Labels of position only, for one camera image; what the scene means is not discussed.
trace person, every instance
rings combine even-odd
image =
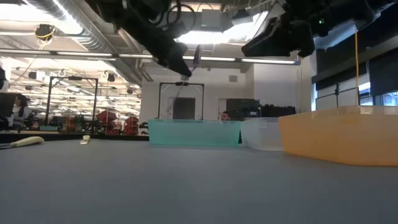
[[[221,114],[221,120],[222,121],[229,121],[231,118],[229,117],[229,113],[227,112],[227,111],[224,111],[222,114]]]
[[[26,96],[18,93],[15,99],[15,104],[18,107],[18,111],[14,113],[13,125],[23,126],[24,120],[27,119],[32,112],[32,110],[27,106]]]
[[[0,93],[8,91],[9,81],[6,78],[6,71],[0,66]]]

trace black metal stand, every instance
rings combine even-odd
[[[44,119],[44,124],[47,126],[49,124],[49,113],[50,113],[50,100],[51,100],[51,89],[53,88],[52,86],[52,80],[53,79],[58,79],[59,81],[62,81],[64,78],[62,77],[50,77],[50,85],[49,85],[49,96],[47,97],[47,109],[45,112],[45,119]],[[73,80],[73,81],[82,81],[82,80],[94,80],[95,81],[95,94],[94,94],[94,108],[93,108],[93,119],[91,121],[91,134],[94,134],[94,120],[95,120],[95,109],[97,105],[97,91],[98,91],[98,79],[97,78],[83,78],[83,77],[68,77],[68,80]]]
[[[161,82],[159,83],[159,100],[157,104],[157,118],[160,116],[160,94],[162,93],[162,85],[163,84],[173,84],[173,85],[181,85],[182,82],[175,82],[175,83],[168,83],[168,82]],[[200,83],[185,83],[184,86],[188,85],[199,85],[202,86],[203,92],[201,93],[201,119],[203,119],[203,108],[205,107],[205,84],[200,84]]]
[[[338,107],[338,95],[340,92],[339,83],[336,83],[335,95],[336,95],[336,106]]]

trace gray table surface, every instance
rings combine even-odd
[[[398,223],[398,168],[93,139],[0,151],[0,223]]]

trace white tool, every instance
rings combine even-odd
[[[37,136],[36,137],[29,137],[29,138],[21,139],[21,140],[16,141],[16,142],[12,142],[10,144],[2,145],[2,146],[0,146],[0,150],[1,149],[9,149],[9,148],[12,148],[12,147],[29,146],[31,144],[41,144],[43,142],[44,142],[44,139],[41,138],[41,137],[37,137]]]
[[[80,141],[80,144],[88,144],[88,141],[90,140],[90,136],[83,136],[83,140]]]

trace orange plastic bin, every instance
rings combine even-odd
[[[359,166],[398,166],[398,108],[344,106],[279,118],[284,152]]]

